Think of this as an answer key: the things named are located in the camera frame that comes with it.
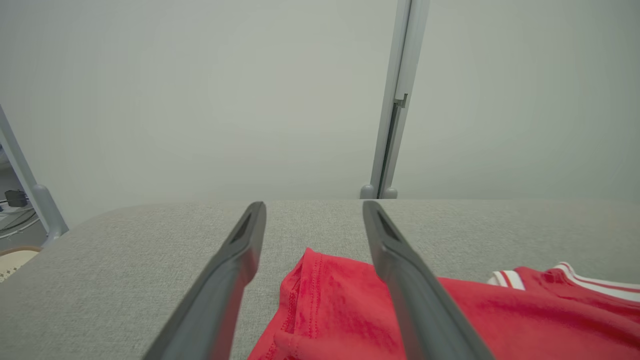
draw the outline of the white wall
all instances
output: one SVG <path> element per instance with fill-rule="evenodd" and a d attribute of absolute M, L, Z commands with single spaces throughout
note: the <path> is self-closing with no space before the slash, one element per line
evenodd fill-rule
<path fill-rule="evenodd" d="M 399 198 L 640 200 L 640 2 L 431 0 Z"/>
<path fill-rule="evenodd" d="M 384 0 L 7 0 L 0 104 L 70 227 L 193 199 L 357 199 Z"/>

